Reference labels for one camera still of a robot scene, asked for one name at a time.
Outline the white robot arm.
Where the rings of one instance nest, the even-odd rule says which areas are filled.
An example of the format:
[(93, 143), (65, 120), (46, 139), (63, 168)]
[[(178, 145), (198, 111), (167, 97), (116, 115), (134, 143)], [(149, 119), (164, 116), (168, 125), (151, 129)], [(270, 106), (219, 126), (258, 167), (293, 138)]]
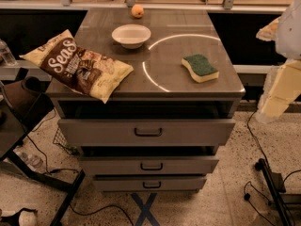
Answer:
[(301, 0), (294, 0), (282, 15), (261, 28), (256, 38), (274, 41), (276, 52), (286, 58), (266, 75), (255, 118), (262, 123), (277, 120), (301, 95)]

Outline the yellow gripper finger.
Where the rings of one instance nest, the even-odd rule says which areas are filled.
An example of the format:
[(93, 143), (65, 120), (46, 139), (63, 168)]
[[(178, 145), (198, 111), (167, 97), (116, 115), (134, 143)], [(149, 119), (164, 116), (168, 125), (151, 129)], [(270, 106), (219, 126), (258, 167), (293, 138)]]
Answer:
[(267, 74), (255, 114), (256, 120), (261, 123), (277, 120), (300, 95), (301, 61), (288, 59)]
[(276, 33), (279, 23), (279, 17), (273, 20), (271, 23), (261, 28), (257, 34), (256, 38), (263, 41), (272, 41), (276, 39)]

